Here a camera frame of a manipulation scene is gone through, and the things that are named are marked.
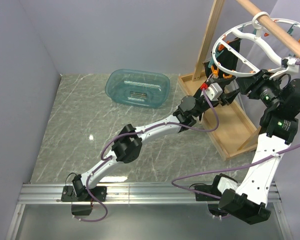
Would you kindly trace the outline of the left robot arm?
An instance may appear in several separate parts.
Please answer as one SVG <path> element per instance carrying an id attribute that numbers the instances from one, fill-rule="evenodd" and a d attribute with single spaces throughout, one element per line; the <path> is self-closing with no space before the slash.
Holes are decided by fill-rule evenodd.
<path id="1" fill-rule="evenodd" d="M 134 127 L 127 124 L 119 135 L 111 140 L 101 152 L 101 160 L 85 173 L 76 173 L 71 181 L 70 193 L 77 202 L 95 200 L 94 189 L 100 180 L 116 166 L 135 161 L 143 145 L 170 134 L 178 134 L 194 129 L 197 117 L 220 103 L 230 104 L 238 90 L 224 93 L 225 87 L 235 79 L 234 76 L 208 78 L 194 95 L 183 97 L 171 115 L 154 123 Z"/>

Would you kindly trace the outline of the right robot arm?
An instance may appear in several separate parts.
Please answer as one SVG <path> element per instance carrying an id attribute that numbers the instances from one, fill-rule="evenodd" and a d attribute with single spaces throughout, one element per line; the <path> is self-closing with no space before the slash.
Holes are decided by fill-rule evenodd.
<path id="1" fill-rule="evenodd" d="M 257 148 L 251 166 L 241 184 L 221 173 L 210 187 L 211 196 L 219 200 L 218 209 L 250 225 L 269 219 L 267 209 L 271 183 L 285 152 L 297 134 L 300 113 L 300 78 L 288 79 L 281 88 L 281 78 L 261 70 L 253 76 L 238 77 L 240 92 L 249 99 L 261 100 L 265 111 Z"/>

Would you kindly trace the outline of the black underwear beige waistband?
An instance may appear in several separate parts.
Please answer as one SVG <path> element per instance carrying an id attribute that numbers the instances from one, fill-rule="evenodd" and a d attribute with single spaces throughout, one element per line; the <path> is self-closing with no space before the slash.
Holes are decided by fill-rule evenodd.
<path id="1" fill-rule="evenodd" d="M 232 90 L 228 93 L 225 92 L 226 86 L 236 79 L 235 76 L 229 75 L 224 78 L 215 78 L 212 73 L 207 77 L 207 80 L 200 86 L 195 93 L 195 98 L 198 99 L 202 114 L 208 109 L 211 109 L 216 120 L 215 129 L 220 124 L 220 119 L 216 111 L 218 105 L 230 105 L 235 100 L 239 93 L 239 89 Z"/>

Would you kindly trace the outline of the white round clip hanger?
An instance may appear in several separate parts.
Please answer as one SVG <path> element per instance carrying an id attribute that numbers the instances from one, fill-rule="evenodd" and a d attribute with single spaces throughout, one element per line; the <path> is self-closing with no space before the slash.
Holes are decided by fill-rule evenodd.
<path id="1" fill-rule="evenodd" d="M 263 35 L 269 34 L 270 30 L 268 28 L 266 28 L 265 26 L 262 26 L 257 21 L 257 17 L 267 17 L 267 16 L 268 16 L 268 13 L 262 11 L 261 13 L 258 13 L 255 17 L 253 17 L 253 19 L 251 21 L 242 23 L 240 25 L 237 25 L 237 26 L 229 29 L 228 31 L 226 31 L 222 36 L 220 36 L 216 40 L 216 42 L 212 48 L 211 57 L 213 58 L 214 63 L 219 68 L 219 70 L 222 70 L 226 74 L 233 75 L 236 77 L 249 77 L 249 76 L 253 76 L 254 74 L 256 74 L 257 72 L 260 71 L 260 69 L 258 67 L 256 67 L 252 62 L 250 62 L 243 55 L 241 55 L 239 52 L 237 52 L 236 50 L 234 50 L 232 47 L 230 47 L 227 44 L 227 42 L 225 41 L 225 38 L 230 34 L 232 34 L 235 37 L 240 38 L 242 40 L 252 41 L 254 44 L 256 44 L 257 46 L 259 46 L 261 48 L 261 50 L 267 55 L 267 57 L 276 66 L 278 66 L 278 68 L 280 68 L 282 66 L 282 59 L 288 58 L 288 57 L 280 57 L 279 55 L 277 55 L 276 52 L 272 49 L 272 47 L 263 39 Z M 219 47 L 219 50 L 221 50 L 222 49 L 221 46 L 224 46 L 231 53 L 236 55 L 238 57 L 238 60 L 240 60 L 244 65 L 246 65 L 250 68 L 251 72 L 239 72 L 236 70 L 229 70 L 229 69 L 224 68 L 221 64 L 219 64 L 216 59 L 216 50 L 217 50 L 217 47 Z M 298 65 L 298 63 L 300 62 L 300 54 L 295 53 L 291 57 L 295 57 L 298 59 L 298 62 L 297 62 L 297 65 Z M 274 72 L 271 72 L 271 71 L 273 71 L 275 69 L 276 68 L 269 69 L 268 71 L 273 74 Z"/>

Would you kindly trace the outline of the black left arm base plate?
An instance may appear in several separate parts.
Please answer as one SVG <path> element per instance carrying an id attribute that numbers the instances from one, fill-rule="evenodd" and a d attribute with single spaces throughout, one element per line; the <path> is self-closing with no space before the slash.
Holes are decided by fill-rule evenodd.
<path id="1" fill-rule="evenodd" d="M 96 186 L 90 189 L 92 195 L 97 198 L 99 201 L 104 202 L 106 200 L 107 195 L 107 187 L 106 186 Z M 81 196 L 76 196 L 74 188 L 72 185 L 66 185 L 63 187 L 61 202 L 91 202 L 94 199 L 88 194 L 85 190 Z"/>

